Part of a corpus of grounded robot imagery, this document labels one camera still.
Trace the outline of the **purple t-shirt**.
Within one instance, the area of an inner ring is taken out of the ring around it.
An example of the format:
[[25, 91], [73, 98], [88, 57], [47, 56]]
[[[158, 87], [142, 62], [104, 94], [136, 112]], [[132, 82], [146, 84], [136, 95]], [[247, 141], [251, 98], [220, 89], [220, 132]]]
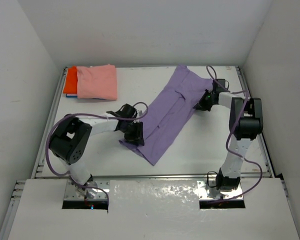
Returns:
[[154, 166], [192, 117], [194, 106], [212, 87], [211, 78], [202, 78], [186, 66], [177, 66], [163, 90], [149, 105], [147, 115], [141, 119], [144, 146], [123, 139], [120, 144]]

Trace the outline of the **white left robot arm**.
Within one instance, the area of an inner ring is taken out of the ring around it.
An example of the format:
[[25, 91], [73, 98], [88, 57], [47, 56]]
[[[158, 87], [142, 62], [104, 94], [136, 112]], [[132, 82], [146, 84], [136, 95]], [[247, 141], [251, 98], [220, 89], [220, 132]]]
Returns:
[[85, 166], [82, 157], [91, 136], [120, 131], [124, 141], [144, 146], [143, 122], [147, 111], [124, 104], [117, 111], [97, 115], [92, 113], [67, 114], [50, 130], [45, 143], [45, 160], [57, 177], [69, 176], [78, 191], [85, 195], [102, 191]]

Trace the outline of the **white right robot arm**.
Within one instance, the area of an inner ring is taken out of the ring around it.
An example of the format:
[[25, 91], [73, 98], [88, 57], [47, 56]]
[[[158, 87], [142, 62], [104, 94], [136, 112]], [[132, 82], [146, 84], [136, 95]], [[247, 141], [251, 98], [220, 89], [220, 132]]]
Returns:
[[224, 79], [214, 79], [212, 89], [204, 92], [194, 109], [210, 111], [214, 105], [230, 110], [227, 156], [216, 175], [215, 188], [231, 191], [237, 189], [240, 184], [241, 168], [246, 160], [248, 148], [263, 131], [262, 100], [248, 96], [240, 97], [226, 89]]

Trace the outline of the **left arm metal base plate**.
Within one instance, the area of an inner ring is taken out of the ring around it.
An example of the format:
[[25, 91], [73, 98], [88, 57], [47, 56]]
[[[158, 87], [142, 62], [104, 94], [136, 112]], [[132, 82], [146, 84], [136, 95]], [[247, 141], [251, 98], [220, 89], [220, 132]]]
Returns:
[[96, 188], [82, 190], [77, 188], [70, 180], [67, 181], [65, 192], [64, 192], [64, 201], [83, 201], [87, 199], [88, 201], [107, 201], [106, 194]]

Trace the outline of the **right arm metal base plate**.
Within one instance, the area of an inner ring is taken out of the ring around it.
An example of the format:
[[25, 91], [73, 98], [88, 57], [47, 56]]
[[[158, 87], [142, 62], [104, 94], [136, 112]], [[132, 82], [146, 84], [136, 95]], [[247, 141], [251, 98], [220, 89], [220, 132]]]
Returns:
[[205, 180], [197, 181], [197, 195], [202, 202], [208, 201], [243, 201], [243, 190], [239, 184], [237, 189], [217, 190], [215, 187], [209, 187]]

